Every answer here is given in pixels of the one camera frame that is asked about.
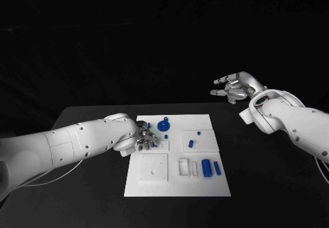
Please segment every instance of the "table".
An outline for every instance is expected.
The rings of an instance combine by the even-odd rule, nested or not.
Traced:
[[[112,149],[82,161],[58,181],[13,191],[0,227],[326,227],[329,186],[313,157],[278,131],[264,134],[238,113],[248,102],[68,107],[52,129],[104,118],[209,114],[231,197],[124,197],[130,158]],[[59,177],[55,169],[39,182]]]

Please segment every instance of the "blue round part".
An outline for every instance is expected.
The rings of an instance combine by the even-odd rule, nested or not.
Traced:
[[[212,177],[211,161],[208,159],[203,159],[200,161],[200,164],[202,164],[203,177]]]
[[[190,140],[190,142],[189,142],[189,148],[192,148],[193,147],[193,140]]]
[[[169,128],[170,128],[170,124],[167,122],[167,118],[164,117],[164,119],[157,123],[157,129],[162,132],[166,132]]]
[[[215,166],[216,174],[221,175],[221,170],[219,170],[218,162],[213,162],[213,166]]]

